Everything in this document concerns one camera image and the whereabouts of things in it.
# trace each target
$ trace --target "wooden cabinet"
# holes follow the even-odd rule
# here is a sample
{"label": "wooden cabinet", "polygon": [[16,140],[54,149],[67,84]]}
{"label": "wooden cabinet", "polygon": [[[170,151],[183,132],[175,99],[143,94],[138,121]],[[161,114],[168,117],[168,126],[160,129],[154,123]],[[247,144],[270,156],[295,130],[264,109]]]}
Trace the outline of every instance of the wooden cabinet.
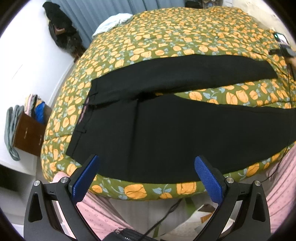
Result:
{"label": "wooden cabinet", "polygon": [[16,127],[13,146],[35,156],[40,156],[45,128],[45,125],[23,112]]}

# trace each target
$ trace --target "black pants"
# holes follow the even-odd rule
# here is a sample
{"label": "black pants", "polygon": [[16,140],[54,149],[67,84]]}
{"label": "black pants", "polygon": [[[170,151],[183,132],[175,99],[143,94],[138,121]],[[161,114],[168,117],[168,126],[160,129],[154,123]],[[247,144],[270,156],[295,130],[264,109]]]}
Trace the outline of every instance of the black pants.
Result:
{"label": "black pants", "polygon": [[204,155],[222,173],[267,159],[296,140],[295,109],[216,105],[177,97],[88,106],[66,154],[100,157],[102,176],[138,183],[199,180]]}
{"label": "black pants", "polygon": [[143,93],[177,93],[274,78],[277,75],[267,61],[244,56],[191,54],[155,58],[92,80],[90,94],[95,96],[90,104],[134,99]]}

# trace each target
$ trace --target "person's leg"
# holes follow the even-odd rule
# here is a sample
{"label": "person's leg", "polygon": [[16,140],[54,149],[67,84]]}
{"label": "person's leg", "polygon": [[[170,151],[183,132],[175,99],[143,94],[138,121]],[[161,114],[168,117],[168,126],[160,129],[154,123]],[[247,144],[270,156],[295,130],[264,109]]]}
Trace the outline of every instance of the person's leg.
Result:
{"label": "person's leg", "polygon": [[[277,165],[279,165],[278,171],[271,177],[273,185],[266,197],[272,233],[283,223],[295,203],[296,146]],[[277,165],[269,169],[266,175],[270,176]]]}
{"label": "person's leg", "polygon": [[[64,172],[58,172],[54,176],[53,182],[58,182],[62,177],[66,176],[68,175]],[[118,228],[133,229],[122,219],[122,217],[115,210],[107,198],[96,196],[90,192],[87,192],[83,201],[77,203],[76,206],[78,207],[80,213],[83,215],[88,225],[101,240]],[[72,234],[70,227],[62,215],[62,210],[59,205],[58,209],[61,213],[61,217],[67,231],[69,234]]]}

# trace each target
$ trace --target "orange flower pattern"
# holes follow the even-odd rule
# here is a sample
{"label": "orange flower pattern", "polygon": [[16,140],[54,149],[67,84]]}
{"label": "orange flower pattern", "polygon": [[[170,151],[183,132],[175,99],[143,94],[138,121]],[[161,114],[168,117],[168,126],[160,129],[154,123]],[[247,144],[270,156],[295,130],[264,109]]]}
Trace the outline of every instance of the orange flower pattern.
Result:
{"label": "orange flower pattern", "polygon": [[[176,95],[214,104],[291,108],[285,60],[277,55],[268,55],[270,49],[277,48],[279,46],[272,30],[259,28],[241,9],[227,7],[146,11],[136,14],[133,20],[125,25],[99,34],[77,61],[70,77],[61,87],[47,124],[41,150],[44,177],[52,181],[58,171],[71,175],[80,166],[65,152],[92,79],[117,68],[153,58],[190,54],[242,55],[257,61],[267,60],[276,71],[278,79],[249,81]],[[291,96],[295,99],[295,83],[291,82],[290,86]],[[270,163],[277,162],[283,152],[284,150],[267,160],[225,176],[240,181],[267,168]],[[204,186],[201,182],[135,184],[97,175],[90,191],[115,199],[142,201],[190,196],[203,192]]]}

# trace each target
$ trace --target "zipper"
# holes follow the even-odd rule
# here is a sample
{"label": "zipper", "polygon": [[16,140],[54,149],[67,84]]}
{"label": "zipper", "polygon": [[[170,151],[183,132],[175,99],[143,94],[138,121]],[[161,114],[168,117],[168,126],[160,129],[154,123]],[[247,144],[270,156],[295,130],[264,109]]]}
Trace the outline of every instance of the zipper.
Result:
{"label": "zipper", "polygon": [[126,237],[126,236],[123,234],[123,228],[118,228],[118,229],[116,229],[114,232],[115,232],[116,234],[119,234],[121,237],[123,237],[123,238],[126,239],[126,240],[129,240],[129,241],[135,241],[135,240],[133,240],[133,239],[131,239],[131,238]]}

